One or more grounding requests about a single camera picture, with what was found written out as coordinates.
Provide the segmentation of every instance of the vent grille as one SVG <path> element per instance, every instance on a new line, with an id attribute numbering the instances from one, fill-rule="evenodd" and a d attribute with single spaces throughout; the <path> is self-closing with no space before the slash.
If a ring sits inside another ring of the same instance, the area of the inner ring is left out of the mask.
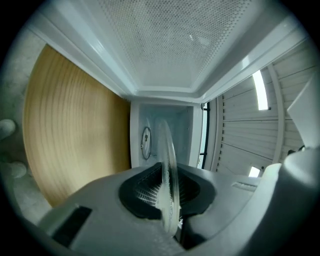
<path id="1" fill-rule="evenodd" d="M 136 83 L 191 88 L 251 0 L 98 0 Z"/>

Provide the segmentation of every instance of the wooden panel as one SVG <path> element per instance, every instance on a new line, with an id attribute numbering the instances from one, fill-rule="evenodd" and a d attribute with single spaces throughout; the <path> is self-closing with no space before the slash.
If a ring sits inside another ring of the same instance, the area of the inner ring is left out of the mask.
<path id="1" fill-rule="evenodd" d="M 32 174 L 52 206 L 87 183 L 130 168 L 130 104 L 46 45 L 25 96 Z"/>

